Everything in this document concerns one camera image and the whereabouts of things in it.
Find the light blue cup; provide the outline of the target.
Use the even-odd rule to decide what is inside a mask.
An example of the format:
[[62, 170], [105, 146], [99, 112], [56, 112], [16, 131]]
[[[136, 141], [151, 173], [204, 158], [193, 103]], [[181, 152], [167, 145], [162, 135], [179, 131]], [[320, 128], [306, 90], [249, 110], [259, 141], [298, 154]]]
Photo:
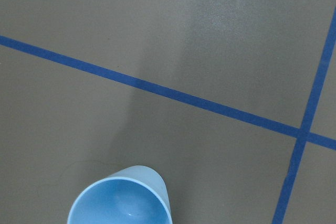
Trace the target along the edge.
[[122, 169], [83, 190], [68, 223], [172, 223], [166, 184], [142, 165]]

